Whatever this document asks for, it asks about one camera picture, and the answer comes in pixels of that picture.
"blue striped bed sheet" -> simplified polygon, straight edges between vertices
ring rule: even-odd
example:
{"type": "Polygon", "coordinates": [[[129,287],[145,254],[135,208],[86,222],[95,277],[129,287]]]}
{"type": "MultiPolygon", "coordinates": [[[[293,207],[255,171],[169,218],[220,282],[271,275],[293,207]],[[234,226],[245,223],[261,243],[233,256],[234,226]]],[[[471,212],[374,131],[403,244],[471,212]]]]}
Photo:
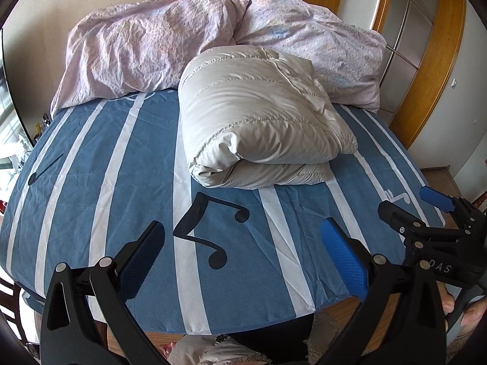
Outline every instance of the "blue striped bed sheet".
{"type": "MultiPolygon", "coordinates": [[[[0,265],[45,297],[57,263],[72,268],[114,256],[152,220],[166,243],[137,297],[127,302],[140,326],[167,333],[229,333],[309,314],[349,296],[323,248],[320,225],[333,217],[371,253],[401,262],[400,236],[379,220],[391,200],[430,226],[441,213],[423,202],[420,171],[375,116],[335,106],[359,150],[330,162],[323,184],[260,190],[207,189],[191,179],[178,130],[177,92],[135,93],[61,111],[28,159],[0,230],[0,265]],[[33,172],[42,172],[28,185],[33,172]],[[208,247],[171,232],[197,192],[247,208],[210,202],[194,235],[226,250],[209,267],[208,247]]],[[[103,315],[91,301],[97,319],[103,315]]]]}

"beige wall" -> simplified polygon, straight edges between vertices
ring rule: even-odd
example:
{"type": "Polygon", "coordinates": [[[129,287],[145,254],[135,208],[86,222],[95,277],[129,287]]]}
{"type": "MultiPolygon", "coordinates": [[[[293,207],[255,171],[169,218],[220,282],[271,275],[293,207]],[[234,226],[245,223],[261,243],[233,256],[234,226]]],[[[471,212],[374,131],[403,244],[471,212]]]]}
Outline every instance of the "beige wall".
{"type": "Polygon", "coordinates": [[[67,35],[95,9],[143,0],[20,0],[4,26],[5,67],[27,130],[49,111],[64,70],[67,35]]]}

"folded jacket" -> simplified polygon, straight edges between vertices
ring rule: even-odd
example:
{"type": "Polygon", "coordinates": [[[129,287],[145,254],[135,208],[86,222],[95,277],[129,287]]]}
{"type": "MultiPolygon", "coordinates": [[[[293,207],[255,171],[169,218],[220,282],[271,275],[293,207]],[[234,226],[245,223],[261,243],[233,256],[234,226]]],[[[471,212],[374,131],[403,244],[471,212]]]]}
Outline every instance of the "folded jacket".
{"type": "Polygon", "coordinates": [[[178,93],[188,168],[205,187],[320,183],[329,160],[357,150],[309,60],[212,48],[184,69],[178,93]]]}

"white music note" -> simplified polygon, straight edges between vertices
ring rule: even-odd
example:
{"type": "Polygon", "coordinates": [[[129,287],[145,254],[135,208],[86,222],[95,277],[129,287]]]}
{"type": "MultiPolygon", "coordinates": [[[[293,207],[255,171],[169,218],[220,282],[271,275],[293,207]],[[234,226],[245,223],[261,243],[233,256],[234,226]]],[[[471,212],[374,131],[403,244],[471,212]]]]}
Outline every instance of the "white music note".
{"type": "Polygon", "coordinates": [[[394,196],[393,193],[389,190],[389,189],[386,189],[386,196],[387,196],[387,200],[391,203],[394,203],[400,199],[404,199],[404,201],[406,202],[406,204],[410,204],[411,203],[411,199],[409,198],[408,194],[403,192],[401,193],[400,195],[397,195],[397,196],[394,196]]]}

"treble clef print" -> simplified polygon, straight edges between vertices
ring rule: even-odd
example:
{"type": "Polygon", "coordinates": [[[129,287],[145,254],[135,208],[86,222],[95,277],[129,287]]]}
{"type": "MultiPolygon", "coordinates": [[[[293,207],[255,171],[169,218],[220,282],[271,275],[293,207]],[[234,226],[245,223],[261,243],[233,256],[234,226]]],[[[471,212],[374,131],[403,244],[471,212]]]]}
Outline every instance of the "treble clef print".
{"type": "Polygon", "coordinates": [[[210,202],[237,209],[238,211],[235,213],[235,220],[237,222],[243,223],[250,217],[249,210],[243,206],[208,196],[203,192],[198,192],[194,198],[193,204],[178,222],[172,234],[177,238],[193,241],[213,248],[215,252],[209,256],[208,263],[212,269],[221,269],[226,265],[226,251],[218,244],[209,240],[188,236],[199,224],[203,215],[205,215],[206,207],[208,207],[208,203],[210,202]]]}

